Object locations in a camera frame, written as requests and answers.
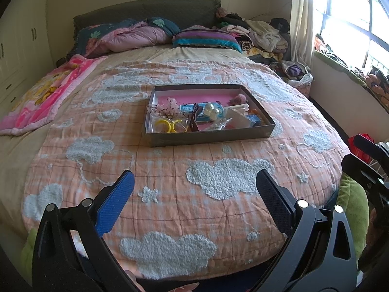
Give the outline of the brown oval hair clip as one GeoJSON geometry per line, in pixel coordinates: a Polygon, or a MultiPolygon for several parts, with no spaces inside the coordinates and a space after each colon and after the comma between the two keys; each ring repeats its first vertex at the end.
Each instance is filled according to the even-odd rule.
{"type": "Polygon", "coordinates": [[[198,125],[196,122],[196,118],[198,115],[203,111],[203,107],[200,106],[198,103],[195,103],[193,106],[193,110],[189,117],[189,128],[191,132],[198,132],[198,125]]]}

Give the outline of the pile of clothes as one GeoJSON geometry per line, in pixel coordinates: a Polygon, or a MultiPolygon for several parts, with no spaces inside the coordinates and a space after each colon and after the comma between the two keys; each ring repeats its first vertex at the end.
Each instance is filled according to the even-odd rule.
{"type": "Polygon", "coordinates": [[[270,22],[246,20],[220,7],[216,11],[217,27],[232,35],[244,55],[269,65],[290,56],[290,24],[284,18],[270,22]]]}

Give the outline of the bag with purple clothes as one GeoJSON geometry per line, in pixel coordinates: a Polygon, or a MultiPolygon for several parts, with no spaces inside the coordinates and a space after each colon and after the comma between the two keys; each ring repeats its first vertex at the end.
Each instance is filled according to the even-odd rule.
{"type": "Polygon", "coordinates": [[[310,70],[301,63],[292,61],[281,61],[270,64],[270,69],[273,70],[285,83],[294,88],[302,86],[310,86],[313,81],[313,76],[310,70]]]}

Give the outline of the white wardrobe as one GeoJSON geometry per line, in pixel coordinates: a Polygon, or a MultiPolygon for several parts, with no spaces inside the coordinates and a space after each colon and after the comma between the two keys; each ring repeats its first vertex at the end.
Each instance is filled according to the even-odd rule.
{"type": "Polygon", "coordinates": [[[47,0],[1,0],[1,115],[54,68],[47,0]]]}

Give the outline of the green cushion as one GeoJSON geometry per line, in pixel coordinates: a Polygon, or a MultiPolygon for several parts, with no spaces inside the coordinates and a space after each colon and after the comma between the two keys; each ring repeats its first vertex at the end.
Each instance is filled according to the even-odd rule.
{"type": "Polygon", "coordinates": [[[336,204],[344,209],[358,260],[366,246],[370,211],[364,188],[346,173],[342,173],[340,179],[336,204]]]}

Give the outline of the clear packet with earrings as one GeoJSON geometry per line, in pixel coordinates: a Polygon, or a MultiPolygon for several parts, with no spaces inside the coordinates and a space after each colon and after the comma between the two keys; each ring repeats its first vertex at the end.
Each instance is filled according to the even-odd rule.
{"type": "Polygon", "coordinates": [[[222,117],[217,121],[213,122],[208,127],[204,128],[203,131],[215,131],[215,130],[224,130],[224,128],[229,124],[232,118],[222,117]]]}

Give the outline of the dark tray with pink liner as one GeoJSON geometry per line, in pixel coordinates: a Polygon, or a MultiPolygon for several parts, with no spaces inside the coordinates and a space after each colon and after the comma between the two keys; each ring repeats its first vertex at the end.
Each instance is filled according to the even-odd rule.
{"type": "Polygon", "coordinates": [[[152,90],[149,104],[162,103],[167,98],[175,98],[179,104],[218,102],[224,107],[223,117],[232,118],[224,130],[203,131],[213,123],[197,122],[198,132],[189,128],[190,114],[178,119],[154,117],[148,111],[144,122],[146,137],[153,147],[178,146],[188,144],[205,144],[210,142],[225,142],[241,139],[268,138],[272,134],[275,122],[259,101],[242,85],[238,84],[180,84],[170,86],[155,86],[152,90]],[[229,106],[248,103],[247,115],[256,114],[262,120],[259,127],[250,127],[247,115],[242,115],[229,106]]]}

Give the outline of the pink cartoon blanket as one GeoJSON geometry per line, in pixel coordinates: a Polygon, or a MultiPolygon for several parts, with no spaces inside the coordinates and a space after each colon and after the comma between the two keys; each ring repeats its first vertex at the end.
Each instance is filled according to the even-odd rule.
{"type": "Polygon", "coordinates": [[[106,59],[74,55],[42,77],[1,119],[1,134],[20,136],[52,122],[63,101],[106,59]]]}

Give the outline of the dark green headboard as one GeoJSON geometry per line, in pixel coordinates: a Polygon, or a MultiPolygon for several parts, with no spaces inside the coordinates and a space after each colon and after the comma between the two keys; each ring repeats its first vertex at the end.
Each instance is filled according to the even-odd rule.
{"type": "MultiPolygon", "coordinates": [[[[220,7],[221,0],[137,0],[120,3],[74,17],[74,41],[85,27],[121,22],[127,18],[166,18],[181,30],[195,25],[212,28],[217,24],[216,11],[220,7]]],[[[63,65],[68,60],[66,55],[57,60],[56,65],[63,65]]]]}

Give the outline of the window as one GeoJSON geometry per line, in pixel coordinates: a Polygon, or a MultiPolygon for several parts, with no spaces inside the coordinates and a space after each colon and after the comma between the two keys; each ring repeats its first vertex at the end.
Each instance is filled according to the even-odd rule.
{"type": "Polygon", "coordinates": [[[388,15],[379,0],[313,0],[314,30],[349,67],[388,73],[388,15]]]}

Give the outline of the peach cloud-pattern quilt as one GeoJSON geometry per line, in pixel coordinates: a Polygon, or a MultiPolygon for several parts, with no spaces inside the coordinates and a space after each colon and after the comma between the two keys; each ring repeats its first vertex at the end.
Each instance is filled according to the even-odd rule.
{"type": "Polygon", "coordinates": [[[280,250],[256,191],[265,169],[297,198],[321,207],[340,183],[349,148],[299,91],[250,63],[123,63],[82,83],[50,127],[24,187],[22,218],[74,206],[129,169],[134,193],[104,239],[139,277],[216,277],[260,264],[280,250]],[[153,87],[241,84],[275,122],[265,139],[152,148],[145,135],[153,87]]]}

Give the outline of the blue small box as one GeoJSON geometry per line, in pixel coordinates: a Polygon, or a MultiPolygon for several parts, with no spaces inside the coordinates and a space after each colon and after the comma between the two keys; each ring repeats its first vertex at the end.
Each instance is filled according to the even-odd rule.
{"type": "Polygon", "coordinates": [[[261,118],[256,114],[247,115],[246,118],[250,121],[250,127],[259,127],[262,125],[261,118]]]}

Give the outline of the white pearl hair clip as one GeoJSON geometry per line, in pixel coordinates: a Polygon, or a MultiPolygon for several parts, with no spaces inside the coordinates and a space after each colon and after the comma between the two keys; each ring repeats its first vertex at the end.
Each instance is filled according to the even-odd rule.
{"type": "Polygon", "coordinates": [[[207,103],[203,109],[203,115],[211,121],[216,121],[219,115],[219,109],[213,103],[207,103]]]}

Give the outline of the sheer floral hair scrunchie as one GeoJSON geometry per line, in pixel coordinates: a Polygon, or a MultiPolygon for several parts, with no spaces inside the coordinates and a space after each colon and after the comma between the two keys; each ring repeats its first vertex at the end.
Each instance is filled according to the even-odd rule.
{"type": "Polygon", "coordinates": [[[164,119],[178,119],[179,117],[184,116],[175,98],[167,98],[162,103],[148,104],[147,110],[154,117],[161,117],[164,119]]]}

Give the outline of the white claw hair clip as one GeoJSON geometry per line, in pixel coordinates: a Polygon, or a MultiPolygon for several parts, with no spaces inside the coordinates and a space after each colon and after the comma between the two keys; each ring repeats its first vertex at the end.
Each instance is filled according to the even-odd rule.
{"type": "Polygon", "coordinates": [[[242,115],[247,115],[248,110],[249,110],[249,105],[248,105],[248,103],[243,103],[243,104],[239,104],[239,105],[235,105],[235,106],[229,106],[229,107],[227,107],[227,110],[233,110],[233,111],[240,113],[242,115]]]}

